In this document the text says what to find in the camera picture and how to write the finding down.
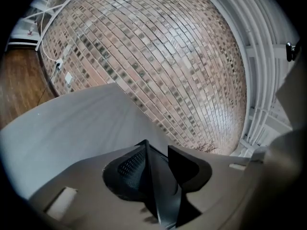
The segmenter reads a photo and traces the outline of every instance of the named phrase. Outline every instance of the gray panel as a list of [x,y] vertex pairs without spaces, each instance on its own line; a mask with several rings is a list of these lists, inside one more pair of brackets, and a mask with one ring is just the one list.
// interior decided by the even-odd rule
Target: gray panel
[[25,198],[79,160],[144,139],[164,154],[172,143],[116,84],[60,96],[0,131],[5,168]]

